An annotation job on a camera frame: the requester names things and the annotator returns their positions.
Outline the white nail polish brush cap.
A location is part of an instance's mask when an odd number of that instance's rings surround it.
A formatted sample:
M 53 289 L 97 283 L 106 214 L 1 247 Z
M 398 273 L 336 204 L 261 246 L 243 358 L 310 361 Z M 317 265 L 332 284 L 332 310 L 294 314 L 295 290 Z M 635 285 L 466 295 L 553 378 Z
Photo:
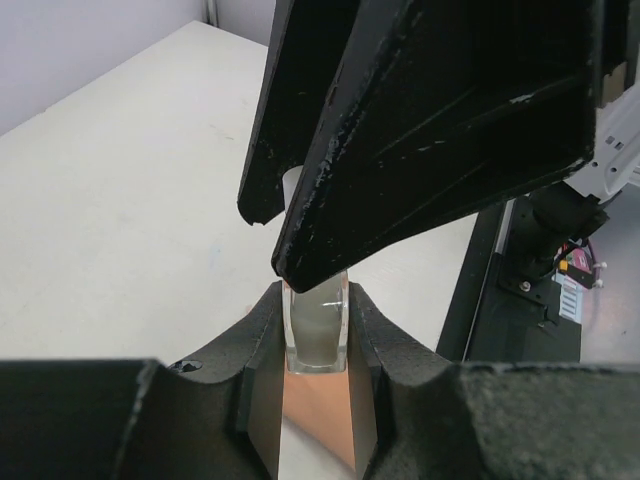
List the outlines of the white nail polish brush cap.
M 284 173 L 282 176 L 282 191 L 284 199 L 284 211 L 288 212 L 293 195 L 297 188 L 298 181 L 302 173 L 302 166 L 296 166 Z

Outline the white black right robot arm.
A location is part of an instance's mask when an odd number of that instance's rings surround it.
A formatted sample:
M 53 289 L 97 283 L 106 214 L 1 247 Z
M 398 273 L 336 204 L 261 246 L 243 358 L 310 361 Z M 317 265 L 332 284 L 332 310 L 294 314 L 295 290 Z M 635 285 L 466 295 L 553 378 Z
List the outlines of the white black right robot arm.
M 635 1 L 280 1 L 237 206 L 305 292 L 596 160 Z

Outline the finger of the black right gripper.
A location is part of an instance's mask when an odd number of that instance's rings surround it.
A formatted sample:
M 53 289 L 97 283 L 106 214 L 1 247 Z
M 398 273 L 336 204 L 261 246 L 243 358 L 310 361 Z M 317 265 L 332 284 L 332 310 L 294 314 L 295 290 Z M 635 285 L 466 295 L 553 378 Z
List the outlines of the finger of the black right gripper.
M 282 176 L 304 163 L 359 1 L 278 1 L 237 206 L 252 225 L 284 209 Z
M 307 291 L 593 156 L 596 1 L 366 1 L 272 256 Z

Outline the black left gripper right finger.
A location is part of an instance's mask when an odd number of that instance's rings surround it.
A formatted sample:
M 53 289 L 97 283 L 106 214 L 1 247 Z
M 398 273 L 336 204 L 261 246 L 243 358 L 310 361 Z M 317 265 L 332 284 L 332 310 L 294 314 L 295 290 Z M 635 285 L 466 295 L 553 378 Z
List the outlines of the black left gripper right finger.
M 455 363 L 349 287 L 361 479 L 635 479 L 635 365 Z

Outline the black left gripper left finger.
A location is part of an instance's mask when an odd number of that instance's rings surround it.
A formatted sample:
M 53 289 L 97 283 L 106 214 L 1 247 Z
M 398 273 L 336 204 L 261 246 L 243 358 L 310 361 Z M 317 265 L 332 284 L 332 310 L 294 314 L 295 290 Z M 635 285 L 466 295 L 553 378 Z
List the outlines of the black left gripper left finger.
M 282 287 L 172 365 L 1 365 L 5 479 L 274 479 L 282 421 Z

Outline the clear nail polish bottle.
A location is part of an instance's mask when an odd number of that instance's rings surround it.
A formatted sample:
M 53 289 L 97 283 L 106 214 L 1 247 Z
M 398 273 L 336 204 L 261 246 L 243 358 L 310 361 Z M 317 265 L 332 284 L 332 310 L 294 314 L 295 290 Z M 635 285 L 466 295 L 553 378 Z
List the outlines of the clear nail polish bottle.
M 347 366 L 349 279 L 343 271 L 305 293 L 282 284 L 287 370 L 342 373 Z

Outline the mannequin hand with nails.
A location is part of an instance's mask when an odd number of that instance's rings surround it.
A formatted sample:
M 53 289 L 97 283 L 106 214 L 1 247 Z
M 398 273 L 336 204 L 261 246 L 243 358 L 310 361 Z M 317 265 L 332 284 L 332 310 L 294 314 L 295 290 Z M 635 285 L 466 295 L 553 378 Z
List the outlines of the mannequin hand with nails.
M 303 375 L 285 368 L 283 414 L 355 469 L 348 371 Z

